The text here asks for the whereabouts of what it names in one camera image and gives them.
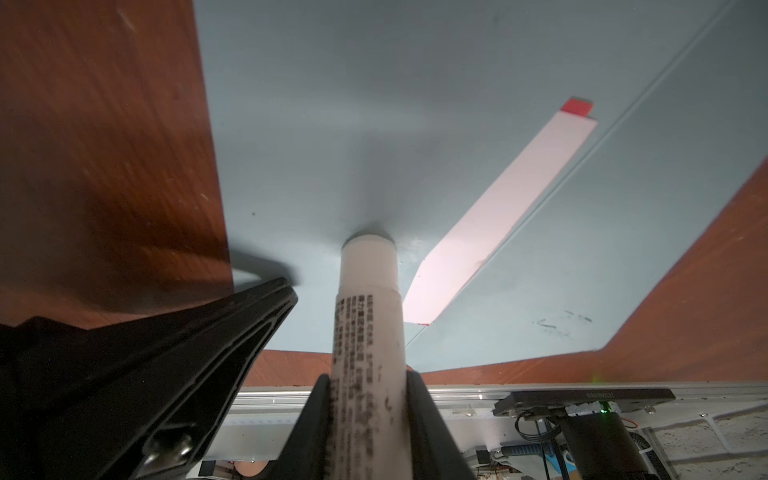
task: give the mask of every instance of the black cable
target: black cable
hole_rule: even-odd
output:
[[[549,442],[550,440],[554,439],[554,437],[560,435],[560,432],[562,432],[562,427],[555,423],[554,428],[548,432],[540,433],[538,435],[531,435],[530,433],[523,433],[520,431],[520,419],[525,415],[525,412],[521,415],[518,415],[518,418],[515,420],[515,430],[518,431],[520,436],[531,443],[545,443]]]
[[[650,443],[639,433],[629,432],[629,436],[632,438],[632,440],[634,440],[634,443],[637,445],[639,450],[650,449]],[[645,456],[648,458],[651,466],[653,466],[654,470],[656,471],[656,475],[661,480],[672,480],[669,472],[667,472],[667,469],[664,467],[664,463],[653,449],[645,452]]]
[[[548,432],[552,430],[552,425],[549,422],[549,420],[545,419],[544,425],[547,426]],[[568,466],[565,464],[565,458],[563,458],[563,452],[560,450],[558,441],[555,439],[550,440],[549,446],[554,453],[554,457],[558,460],[558,467],[560,468],[560,476],[563,478],[563,480],[571,480],[571,474],[568,473]]]
[[[536,433],[538,433],[539,436],[541,436],[541,430],[538,429],[538,422],[535,422],[535,424],[536,424]],[[541,459],[544,460],[544,471],[547,473],[547,480],[551,480],[549,478],[549,467],[547,466],[547,456],[544,453],[544,443],[542,442],[542,443],[538,444],[538,446],[541,447]]]

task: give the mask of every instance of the pink paper strip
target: pink paper strip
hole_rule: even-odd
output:
[[[403,319],[429,325],[502,244],[597,126],[559,111],[419,265]]]

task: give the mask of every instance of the light blue surface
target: light blue surface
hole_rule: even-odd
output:
[[[290,275],[300,298],[267,348],[330,352],[347,238],[387,232],[404,295],[570,96],[600,121],[573,167],[722,5],[196,0],[233,267]],[[409,365],[615,334],[768,152],[764,5],[737,5],[671,69],[410,342]]]

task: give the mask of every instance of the orange wire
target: orange wire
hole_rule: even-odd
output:
[[[631,423],[632,425],[634,425],[634,427],[627,427],[627,426],[625,425],[624,427],[626,427],[626,428],[628,428],[628,429],[633,429],[633,430],[634,430],[634,429],[639,429],[639,428],[640,428],[640,426],[637,424],[637,422],[634,422],[634,421],[632,421],[632,420],[630,420],[630,419],[626,419],[626,418],[624,418],[624,417],[621,417],[621,419],[622,419],[622,420],[624,420],[625,422],[629,422],[629,423]]]

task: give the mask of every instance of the white cylindrical tube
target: white cylindrical tube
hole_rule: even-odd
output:
[[[363,235],[342,250],[331,370],[329,480],[410,480],[397,252]]]

